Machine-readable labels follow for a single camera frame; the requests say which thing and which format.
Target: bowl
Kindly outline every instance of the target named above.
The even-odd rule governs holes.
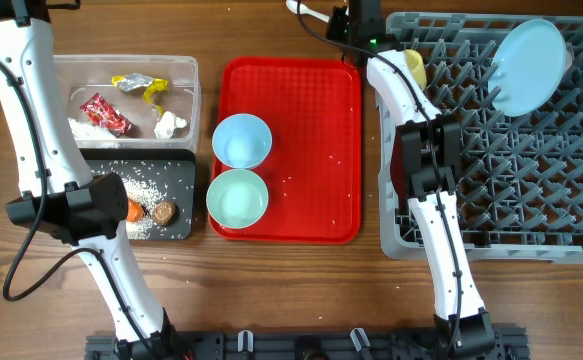
[[[242,229],[255,224],[269,205],[269,191],[256,173],[245,169],[225,171],[209,186],[207,209],[220,225]]]
[[[235,114],[224,119],[213,133],[213,152],[224,165],[252,169],[271,151],[271,130],[257,116]]]

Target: white crumbs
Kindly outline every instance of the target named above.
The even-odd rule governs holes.
[[[130,176],[123,177],[122,182],[127,191],[127,196],[142,205],[147,214],[152,214],[155,206],[164,198],[155,182],[138,181],[131,179]],[[153,220],[150,215],[143,217],[135,223],[127,222],[129,239],[147,239],[152,226]]]

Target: transparent container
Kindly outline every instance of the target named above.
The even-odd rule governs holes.
[[[89,122],[80,106],[96,93],[124,115],[133,128],[129,136],[109,139],[76,139],[80,148],[178,148],[196,151],[200,134],[202,93],[198,63],[189,56],[163,55],[56,55],[55,66],[67,116]],[[186,119],[188,125],[176,129],[171,139],[156,139],[153,129],[159,119],[157,111],[144,102],[142,87],[131,92],[114,87],[111,77],[139,73],[169,81],[169,91],[154,95],[156,104],[165,111]]]

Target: wooden surface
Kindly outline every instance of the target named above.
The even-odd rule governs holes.
[[[207,175],[202,183],[212,160],[210,138],[221,74],[231,59],[339,57],[335,49],[308,37],[281,0],[84,2],[81,11],[52,14],[57,54],[174,54],[198,60],[203,89],[198,161],[200,174]],[[328,12],[342,2],[311,5]],[[583,1],[385,1],[385,16],[393,11],[583,15]],[[149,286],[178,329],[389,330],[433,325],[428,265],[392,261],[380,250],[379,121],[368,86],[364,105],[363,223],[350,244],[231,243],[214,235],[203,214],[190,240],[133,243]],[[17,194],[13,146],[0,108],[0,291],[25,235],[4,211]],[[36,237],[14,290],[38,279],[66,251],[58,241]],[[527,327],[533,359],[583,359],[583,266],[478,262],[472,269],[493,321]],[[8,304],[0,293],[0,359],[80,359],[87,335],[112,330],[104,301],[79,260],[69,261],[20,303]]]

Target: mint green bowl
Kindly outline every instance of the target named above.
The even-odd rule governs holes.
[[[256,173],[234,169],[215,178],[207,191],[209,215],[220,225],[242,229],[255,224],[269,205],[267,186]]]

